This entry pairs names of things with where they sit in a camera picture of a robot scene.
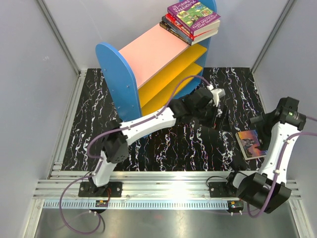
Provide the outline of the blue Jane Eyre book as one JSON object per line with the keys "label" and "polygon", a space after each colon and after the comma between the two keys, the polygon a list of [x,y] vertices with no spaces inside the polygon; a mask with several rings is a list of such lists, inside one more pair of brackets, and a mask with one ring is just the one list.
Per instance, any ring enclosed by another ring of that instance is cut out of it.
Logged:
{"label": "blue Jane Eyre book", "polygon": [[235,134],[244,159],[263,158],[267,151],[260,150],[260,142],[256,130],[239,131]]}

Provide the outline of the red 13-Storey Treehouse book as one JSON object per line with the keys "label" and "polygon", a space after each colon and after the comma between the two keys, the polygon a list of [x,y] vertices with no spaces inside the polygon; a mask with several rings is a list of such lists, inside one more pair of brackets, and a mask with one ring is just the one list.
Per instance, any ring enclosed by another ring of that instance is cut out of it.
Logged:
{"label": "red 13-Storey Treehouse book", "polygon": [[185,27],[185,24],[181,20],[174,18],[169,13],[167,13],[165,17],[182,29],[183,33],[175,30],[174,31],[182,37],[190,40],[192,45],[212,36],[213,34],[216,34],[220,26],[220,20],[217,19],[213,22],[210,22],[208,25],[201,27],[200,29],[194,29],[193,27],[189,26]]}

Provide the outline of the black blue Treehouse book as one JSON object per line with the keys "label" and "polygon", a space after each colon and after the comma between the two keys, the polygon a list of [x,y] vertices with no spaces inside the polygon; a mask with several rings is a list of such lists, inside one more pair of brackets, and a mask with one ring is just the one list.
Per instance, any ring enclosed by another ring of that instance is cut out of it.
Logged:
{"label": "black blue Treehouse book", "polygon": [[176,36],[177,38],[181,39],[183,42],[187,43],[189,46],[191,46],[191,41],[182,37],[181,35],[177,34],[168,24],[166,24],[165,22],[161,21],[159,23],[160,27],[162,27],[164,30],[168,31],[169,33],[171,33],[172,35]]}

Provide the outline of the purple 117-Storey Treehouse book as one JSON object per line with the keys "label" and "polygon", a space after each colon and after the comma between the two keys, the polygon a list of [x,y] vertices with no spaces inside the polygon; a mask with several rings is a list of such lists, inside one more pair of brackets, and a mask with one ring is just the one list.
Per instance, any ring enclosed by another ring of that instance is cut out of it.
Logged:
{"label": "purple 117-Storey Treehouse book", "polygon": [[183,0],[167,8],[167,12],[174,18],[181,20],[185,27],[200,29],[217,19],[220,15],[205,6],[199,0]]}

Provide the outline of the Nineteen Eighty-Four book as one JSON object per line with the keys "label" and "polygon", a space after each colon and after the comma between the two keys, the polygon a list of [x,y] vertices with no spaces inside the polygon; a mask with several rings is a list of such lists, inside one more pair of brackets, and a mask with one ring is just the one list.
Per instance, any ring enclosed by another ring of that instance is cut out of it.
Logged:
{"label": "Nineteen Eighty-Four book", "polygon": [[179,31],[181,33],[183,33],[182,29],[178,26],[176,26],[175,24],[173,24],[171,21],[169,21],[165,16],[163,16],[162,21],[165,22],[171,29],[175,30],[175,31]]}

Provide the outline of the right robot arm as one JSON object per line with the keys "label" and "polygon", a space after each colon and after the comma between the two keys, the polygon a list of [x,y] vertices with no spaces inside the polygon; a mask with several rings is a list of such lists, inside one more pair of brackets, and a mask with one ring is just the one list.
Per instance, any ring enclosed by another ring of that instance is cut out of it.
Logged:
{"label": "right robot arm", "polygon": [[298,112],[299,100],[281,98],[275,110],[250,119],[255,126],[260,149],[267,152],[261,168],[251,175],[231,172],[224,185],[225,193],[238,197],[248,207],[259,209],[257,218],[271,213],[291,195],[286,174],[292,150],[306,124],[307,117]]}

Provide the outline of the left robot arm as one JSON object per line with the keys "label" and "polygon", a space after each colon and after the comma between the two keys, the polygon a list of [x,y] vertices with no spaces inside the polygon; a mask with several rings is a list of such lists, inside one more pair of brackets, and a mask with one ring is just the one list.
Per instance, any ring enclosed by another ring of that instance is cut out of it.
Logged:
{"label": "left robot arm", "polygon": [[217,116],[219,101],[224,96],[224,89],[199,88],[183,98],[172,99],[147,116],[127,122],[112,121],[110,131],[93,139],[94,142],[102,139],[102,149],[97,167],[89,178],[88,195],[101,197],[107,193],[110,175],[118,163],[128,158],[128,147],[148,134],[182,123],[195,123],[206,126],[218,137],[228,115],[228,108],[224,107],[221,116]]}

